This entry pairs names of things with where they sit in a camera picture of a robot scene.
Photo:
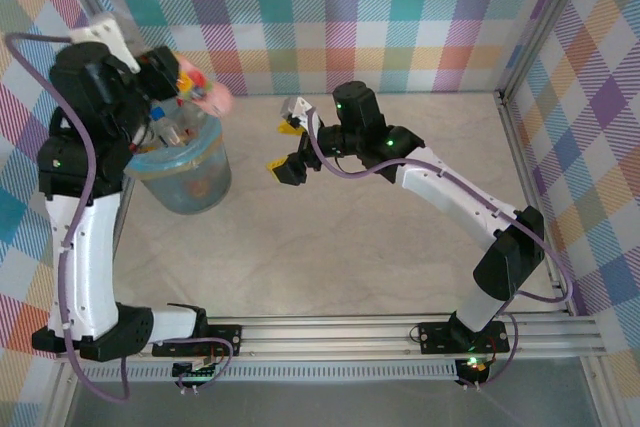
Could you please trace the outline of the checkered cloth backdrop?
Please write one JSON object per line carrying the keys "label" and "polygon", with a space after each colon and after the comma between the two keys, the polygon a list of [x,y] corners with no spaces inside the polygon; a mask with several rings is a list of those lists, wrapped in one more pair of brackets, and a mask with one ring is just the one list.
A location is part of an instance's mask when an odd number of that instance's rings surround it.
{"label": "checkered cloth backdrop", "polygon": [[0,0],[0,427],[36,426],[55,363],[31,347],[54,293],[36,155],[55,103],[11,56],[3,36],[62,36],[87,22],[79,0]]}
{"label": "checkered cloth backdrop", "polygon": [[510,109],[576,310],[640,427],[640,0],[564,0]]}
{"label": "checkered cloth backdrop", "polygon": [[238,95],[483,92],[548,0],[99,0],[136,46],[166,45]]}

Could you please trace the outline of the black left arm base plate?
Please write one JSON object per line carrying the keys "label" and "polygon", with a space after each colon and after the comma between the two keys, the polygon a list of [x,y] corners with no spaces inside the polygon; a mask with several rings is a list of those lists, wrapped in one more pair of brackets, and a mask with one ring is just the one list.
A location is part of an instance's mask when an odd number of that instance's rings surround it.
{"label": "black left arm base plate", "polygon": [[154,344],[154,357],[209,357],[237,356],[242,341],[239,324],[207,324],[197,327],[191,337],[165,340]]}

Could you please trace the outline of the controller board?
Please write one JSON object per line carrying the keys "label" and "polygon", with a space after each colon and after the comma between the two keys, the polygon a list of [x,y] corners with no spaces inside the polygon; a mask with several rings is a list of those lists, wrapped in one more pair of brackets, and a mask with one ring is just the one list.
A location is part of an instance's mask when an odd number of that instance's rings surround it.
{"label": "controller board", "polygon": [[455,361],[459,378],[469,382],[485,382],[494,363],[493,359],[469,357]]}
{"label": "controller board", "polygon": [[181,377],[184,382],[204,383],[214,377],[217,367],[217,363],[196,368],[194,362],[174,362],[171,367],[171,376],[173,378]]}

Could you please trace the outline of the translucent blue plastic bin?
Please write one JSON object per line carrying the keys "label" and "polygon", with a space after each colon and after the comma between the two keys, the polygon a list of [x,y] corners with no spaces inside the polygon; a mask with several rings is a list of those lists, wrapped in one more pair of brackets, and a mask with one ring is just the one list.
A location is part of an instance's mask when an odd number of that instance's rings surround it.
{"label": "translucent blue plastic bin", "polygon": [[221,122],[197,106],[171,99],[160,106],[170,120],[169,142],[153,131],[129,161],[125,173],[169,211],[191,215],[219,203],[231,186]]}

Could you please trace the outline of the pink fruit print bottle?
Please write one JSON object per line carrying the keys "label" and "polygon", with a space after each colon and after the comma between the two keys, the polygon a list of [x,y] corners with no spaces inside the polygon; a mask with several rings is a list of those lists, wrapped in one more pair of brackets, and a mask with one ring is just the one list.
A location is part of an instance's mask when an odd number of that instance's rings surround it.
{"label": "pink fruit print bottle", "polygon": [[208,115],[222,118],[233,108],[233,95],[223,84],[210,80],[204,72],[181,54],[177,87],[180,97]]}

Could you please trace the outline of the aluminium side rail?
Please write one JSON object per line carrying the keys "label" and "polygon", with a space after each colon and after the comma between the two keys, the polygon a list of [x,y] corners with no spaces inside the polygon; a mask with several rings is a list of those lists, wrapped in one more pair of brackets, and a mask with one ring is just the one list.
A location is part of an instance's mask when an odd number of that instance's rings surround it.
{"label": "aluminium side rail", "polygon": [[493,97],[507,138],[511,156],[516,166],[524,197],[529,205],[535,207],[543,215],[544,240],[550,250],[550,252],[547,252],[545,255],[544,265],[546,266],[554,296],[560,299],[557,306],[568,315],[573,315],[573,281],[568,268],[564,265],[560,254],[555,249],[553,237],[550,232],[550,225],[544,213],[544,206],[536,190],[533,175],[529,171],[524,146],[518,136],[515,122],[509,109],[509,103],[500,90],[495,91]]}

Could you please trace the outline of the left controller board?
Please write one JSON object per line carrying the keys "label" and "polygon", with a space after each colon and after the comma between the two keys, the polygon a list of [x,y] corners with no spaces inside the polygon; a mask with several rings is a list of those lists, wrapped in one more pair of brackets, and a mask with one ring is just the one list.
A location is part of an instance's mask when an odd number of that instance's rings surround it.
{"label": "left controller board", "polygon": [[174,362],[171,367],[171,376],[173,378],[181,377],[184,382],[204,383],[214,377],[217,367],[217,363],[196,368],[194,362]]}

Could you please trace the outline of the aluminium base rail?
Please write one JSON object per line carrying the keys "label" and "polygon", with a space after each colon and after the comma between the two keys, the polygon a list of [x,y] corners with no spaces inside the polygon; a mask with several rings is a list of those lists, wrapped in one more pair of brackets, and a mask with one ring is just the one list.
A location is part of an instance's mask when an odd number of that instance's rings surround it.
{"label": "aluminium base rail", "polygon": [[[523,358],[565,358],[604,354],[604,342],[595,321],[563,313],[524,313],[504,316],[511,350],[492,354],[421,353],[418,327],[423,322],[447,322],[441,315],[390,316],[283,316],[211,317],[201,325],[242,326],[242,360],[325,361],[400,360],[421,356],[434,359],[469,357],[505,359],[511,354]],[[125,334],[105,334],[96,344],[82,340],[79,357],[84,361],[109,362],[121,357],[143,359],[201,359],[204,357],[154,357],[151,349],[175,336],[191,337],[187,328],[164,322],[143,322]]]}

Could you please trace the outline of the right controller board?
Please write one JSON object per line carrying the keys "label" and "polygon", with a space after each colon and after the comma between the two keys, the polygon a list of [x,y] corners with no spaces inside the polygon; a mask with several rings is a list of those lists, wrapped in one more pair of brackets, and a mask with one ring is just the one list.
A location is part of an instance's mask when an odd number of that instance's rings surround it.
{"label": "right controller board", "polygon": [[469,382],[485,382],[494,363],[493,359],[469,357],[455,361],[459,378]]}

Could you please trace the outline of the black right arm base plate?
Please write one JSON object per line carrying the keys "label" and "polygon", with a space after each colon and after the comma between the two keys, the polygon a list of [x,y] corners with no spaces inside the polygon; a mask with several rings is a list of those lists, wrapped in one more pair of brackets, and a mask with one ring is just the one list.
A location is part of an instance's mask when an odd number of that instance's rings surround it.
{"label": "black right arm base plate", "polygon": [[424,355],[492,354],[511,350],[505,324],[501,321],[491,321],[480,332],[471,332],[449,321],[423,322],[417,327],[420,350]]}

